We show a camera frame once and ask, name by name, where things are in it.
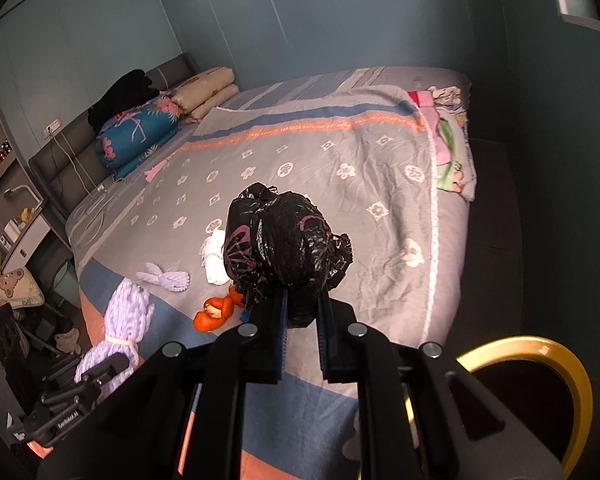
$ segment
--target headboard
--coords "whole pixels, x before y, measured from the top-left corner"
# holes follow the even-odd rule
[[[153,88],[168,90],[199,72],[189,54],[180,54],[149,70],[147,75],[153,82]],[[96,157],[93,149],[95,138],[96,134],[87,122],[87,110],[85,110],[59,130],[53,139],[29,159],[29,168],[36,186],[49,198],[65,220],[87,196],[76,172],[80,172],[80,177],[89,191],[111,173]]]

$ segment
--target power outlet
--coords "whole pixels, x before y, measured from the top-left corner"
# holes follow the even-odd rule
[[[48,139],[49,137],[51,137],[54,134],[54,131],[56,131],[60,126],[62,126],[60,119],[56,119],[49,126],[47,126],[43,133],[43,135],[45,136],[45,139]]]

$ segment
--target yellow rim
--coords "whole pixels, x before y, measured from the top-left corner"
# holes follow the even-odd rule
[[[543,363],[556,371],[567,384],[573,399],[573,431],[562,459],[562,472],[568,478],[589,436],[593,416],[593,394],[587,371],[567,347],[542,337],[507,337],[479,346],[458,358],[469,372],[512,360]],[[409,422],[413,420],[411,400],[406,399]]]

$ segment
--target white drawer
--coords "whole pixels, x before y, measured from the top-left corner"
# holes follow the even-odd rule
[[[27,265],[31,255],[38,248],[42,239],[51,230],[43,216],[36,216],[29,229],[16,240],[16,247],[10,258],[4,264],[2,273],[6,274],[12,270],[20,269]]]

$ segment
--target screw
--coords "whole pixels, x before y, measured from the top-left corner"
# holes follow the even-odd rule
[[[258,327],[253,323],[243,323],[238,327],[238,334],[242,337],[253,337],[258,333]]]
[[[424,345],[422,345],[422,352],[427,357],[436,359],[442,355],[442,346],[433,341],[429,341],[428,343],[424,343]]]
[[[182,345],[175,341],[170,341],[162,347],[162,355],[165,357],[178,357],[182,352]]]
[[[366,334],[366,326],[362,323],[351,323],[347,326],[347,332],[349,332],[354,337],[362,337]]]

